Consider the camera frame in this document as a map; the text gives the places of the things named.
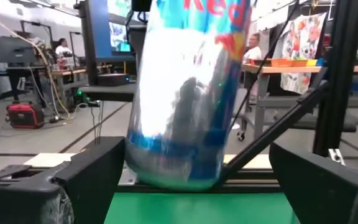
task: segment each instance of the red generator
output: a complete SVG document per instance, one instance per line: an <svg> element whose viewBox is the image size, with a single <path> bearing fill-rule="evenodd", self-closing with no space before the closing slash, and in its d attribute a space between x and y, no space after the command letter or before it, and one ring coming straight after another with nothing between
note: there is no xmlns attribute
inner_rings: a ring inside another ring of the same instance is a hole
<svg viewBox="0 0 358 224"><path fill-rule="evenodd" d="M6 109L13 128L37 129L45 124L42 107L33 105L31 102L13 102Z"/></svg>

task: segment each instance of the hanging cloth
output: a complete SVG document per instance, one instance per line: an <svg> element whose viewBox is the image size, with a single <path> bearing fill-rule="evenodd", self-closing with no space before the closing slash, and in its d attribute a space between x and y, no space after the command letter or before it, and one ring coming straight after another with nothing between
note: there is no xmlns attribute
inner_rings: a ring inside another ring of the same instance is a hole
<svg viewBox="0 0 358 224"><path fill-rule="evenodd" d="M282 49L283 58L308 60L316 57L326 13L300 16L289 23ZM283 73L281 87L284 90L304 94L310 84L311 73Z"/></svg>

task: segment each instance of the green surface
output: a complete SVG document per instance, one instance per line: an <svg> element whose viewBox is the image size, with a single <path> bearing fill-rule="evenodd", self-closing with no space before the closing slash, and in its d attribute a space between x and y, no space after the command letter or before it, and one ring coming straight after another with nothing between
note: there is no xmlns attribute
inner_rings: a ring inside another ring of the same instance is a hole
<svg viewBox="0 0 358 224"><path fill-rule="evenodd" d="M116 193L105 224L291 224L284 194Z"/></svg>

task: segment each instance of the red bull can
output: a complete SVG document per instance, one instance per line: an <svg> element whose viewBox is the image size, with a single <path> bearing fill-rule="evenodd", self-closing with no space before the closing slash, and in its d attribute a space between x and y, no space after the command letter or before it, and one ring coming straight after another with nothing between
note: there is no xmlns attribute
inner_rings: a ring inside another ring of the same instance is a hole
<svg viewBox="0 0 358 224"><path fill-rule="evenodd" d="M160 187L218 179L252 0L154 0L127 134L128 166Z"/></svg>

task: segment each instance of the wooden tabletop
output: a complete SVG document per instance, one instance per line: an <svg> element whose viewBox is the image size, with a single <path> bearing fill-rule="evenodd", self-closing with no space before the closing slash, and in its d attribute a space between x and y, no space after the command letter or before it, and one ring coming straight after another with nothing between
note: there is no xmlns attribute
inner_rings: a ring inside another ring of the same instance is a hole
<svg viewBox="0 0 358 224"><path fill-rule="evenodd" d="M261 70L263 74L269 73L298 73L298 72L311 72L318 73L320 71L320 66L310 66L310 67L266 67L264 66ZM256 73L259 69L258 65L244 65L244 71ZM358 72L358 66L354 67L354 72Z"/></svg>
<svg viewBox="0 0 358 224"><path fill-rule="evenodd" d="M103 66L98 66L98 69L100 68L109 68L111 67L111 65L103 65ZM71 74L78 74L78 73L85 73L86 72L86 68L81 68L81 69L75 69L75 70L67 70L67 71L58 71L58 72L51 72L50 74L53 76L59 76L59 75L71 75Z"/></svg>

